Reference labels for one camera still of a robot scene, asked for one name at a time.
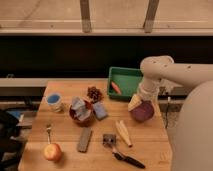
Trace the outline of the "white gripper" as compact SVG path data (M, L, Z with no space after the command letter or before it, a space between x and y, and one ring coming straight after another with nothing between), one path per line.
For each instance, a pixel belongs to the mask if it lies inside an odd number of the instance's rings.
M137 88L137 94L134 94L128 104L128 110L131 111L139 106L142 101L156 100L159 93L158 81L151 80L149 78L143 78Z

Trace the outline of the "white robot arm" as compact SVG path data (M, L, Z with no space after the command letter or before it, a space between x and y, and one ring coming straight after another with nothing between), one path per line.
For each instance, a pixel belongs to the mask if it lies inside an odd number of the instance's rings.
M213 171L213 64L175 63L170 56L146 57L128 110L144 122L154 115L152 100L162 79L189 87L173 139L171 171Z

